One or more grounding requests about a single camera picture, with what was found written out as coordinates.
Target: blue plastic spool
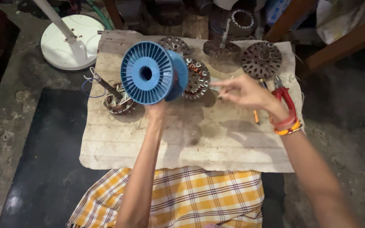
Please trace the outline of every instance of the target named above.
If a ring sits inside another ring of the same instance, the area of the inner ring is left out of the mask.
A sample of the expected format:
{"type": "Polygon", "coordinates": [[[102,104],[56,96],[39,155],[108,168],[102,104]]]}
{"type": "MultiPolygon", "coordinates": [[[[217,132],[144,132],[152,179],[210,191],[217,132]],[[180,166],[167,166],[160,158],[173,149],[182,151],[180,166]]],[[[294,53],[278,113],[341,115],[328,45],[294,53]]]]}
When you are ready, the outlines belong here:
{"type": "Polygon", "coordinates": [[[188,68],[179,54],[154,42],[142,41],[125,53],[120,80],[134,101],[154,104],[183,94],[188,84],[188,68]]]}

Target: wooden table leg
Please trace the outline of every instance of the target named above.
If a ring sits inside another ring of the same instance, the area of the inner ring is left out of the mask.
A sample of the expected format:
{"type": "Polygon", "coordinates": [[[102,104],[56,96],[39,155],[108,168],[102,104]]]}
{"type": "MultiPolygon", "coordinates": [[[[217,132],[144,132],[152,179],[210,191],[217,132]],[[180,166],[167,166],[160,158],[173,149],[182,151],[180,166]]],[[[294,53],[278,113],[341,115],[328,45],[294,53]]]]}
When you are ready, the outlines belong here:
{"type": "Polygon", "coordinates": [[[284,10],[281,17],[278,18],[268,33],[264,36],[264,40],[273,43],[278,42],[292,27],[292,25],[313,6],[315,6],[315,4],[316,0],[292,0],[292,2],[284,10]]]}
{"type": "Polygon", "coordinates": [[[108,10],[112,23],[116,29],[123,29],[123,23],[119,16],[119,11],[116,8],[115,0],[104,0],[105,8],[108,10]]]}
{"type": "Polygon", "coordinates": [[[306,64],[313,72],[363,48],[365,48],[365,23],[307,58],[306,64]]]}

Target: black mat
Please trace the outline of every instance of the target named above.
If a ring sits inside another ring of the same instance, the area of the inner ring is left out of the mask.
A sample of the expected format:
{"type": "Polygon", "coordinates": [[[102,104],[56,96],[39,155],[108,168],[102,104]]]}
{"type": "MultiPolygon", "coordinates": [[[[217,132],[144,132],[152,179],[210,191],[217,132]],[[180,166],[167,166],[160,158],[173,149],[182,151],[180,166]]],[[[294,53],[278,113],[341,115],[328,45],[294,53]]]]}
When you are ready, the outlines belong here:
{"type": "MultiPolygon", "coordinates": [[[[87,120],[83,92],[42,91],[23,155],[0,217],[0,228],[63,228],[85,192],[108,170],[78,160],[87,120]]],[[[284,178],[263,173],[263,227],[282,227],[284,178]]]]}

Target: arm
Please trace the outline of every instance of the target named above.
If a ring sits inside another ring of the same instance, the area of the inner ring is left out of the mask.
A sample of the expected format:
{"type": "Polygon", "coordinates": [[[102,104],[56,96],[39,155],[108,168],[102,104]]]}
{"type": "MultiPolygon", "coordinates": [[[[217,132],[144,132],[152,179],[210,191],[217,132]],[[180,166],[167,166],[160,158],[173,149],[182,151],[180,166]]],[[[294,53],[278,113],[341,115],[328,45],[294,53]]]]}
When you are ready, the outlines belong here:
{"type": "Polygon", "coordinates": [[[138,158],[125,186],[116,228],[147,227],[153,193],[153,178],[165,116],[165,101],[145,106],[149,118],[138,158]]]}
{"type": "MultiPolygon", "coordinates": [[[[220,81],[214,85],[223,86],[220,90],[220,96],[223,99],[250,109],[266,110],[273,117],[274,122],[280,122],[288,117],[288,112],[281,103],[248,75],[220,81]],[[238,90],[240,95],[232,94],[233,90],[238,90]]],[[[291,126],[292,124],[284,126],[283,129],[291,126]]],[[[336,177],[306,135],[302,131],[297,131],[281,136],[281,140],[298,181],[311,200],[320,227],[358,227],[346,206],[336,177]]]]}
{"type": "MultiPolygon", "coordinates": [[[[286,119],[288,114],[280,103],[276,105],[274,119],[280,122],[286,119]]],[[[297,131],[281,136],[281,140],[298,181],[311,200],[320,227],[358,227],[346,206],[336,177],[304,132],[297,131]]]]}

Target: white cloth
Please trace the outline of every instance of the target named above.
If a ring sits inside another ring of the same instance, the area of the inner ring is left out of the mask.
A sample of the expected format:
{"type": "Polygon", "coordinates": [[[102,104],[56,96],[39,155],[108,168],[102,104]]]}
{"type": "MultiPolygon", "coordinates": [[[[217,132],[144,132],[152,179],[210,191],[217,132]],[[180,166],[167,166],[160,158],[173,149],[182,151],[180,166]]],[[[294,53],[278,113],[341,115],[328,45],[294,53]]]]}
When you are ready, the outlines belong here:
{"type": "Polygon", "coordinates": [[[316,10],[316,31],[331,44],[365,23],[365,1],[320,0],[316,10]]]}
{"type": "MultiPolygon", "coordinates": [[[[96,72],[109,83],[120,81],[123,54],[133,44],[160,36],[143,36],[131,31],[105,31],[102,35],[96,72]]],[[[183,38],[194,52],[193,57],[206,64],[210,75],[229,79],[244,74],[240,65],[223,67],[221,73],[211,67],[202,52],[206,40],[183,38]]],[[[237,41],[242,51],[258,41],[237,41]]],[[[295,78],[295,58],[289,42],[277,43],[282,53],[280,76],[302,121],[302,98],[295,78]]],[[[270,90],[273,81],[267,82],[270,90]]],[[[91,96],[101,95],[103,88],[93,83],[91,96]]],[[[178,98],[169,104],[169,120],[161,140],[156,169],[200,166],[206,170],[257,170],[293,172],[282,142],[274,134],[268,114],[259,111],[261,125],[253,120],[253,111],[216,100],[208,91],[198,101],[178,98]]],[[[146,132],[144,108],[138,106],[127,116],[112,116],[102,106],[102,98],[89,98],[87,124],[82,139],[80,162],[91,169],[132,168],[146,132]]]]}

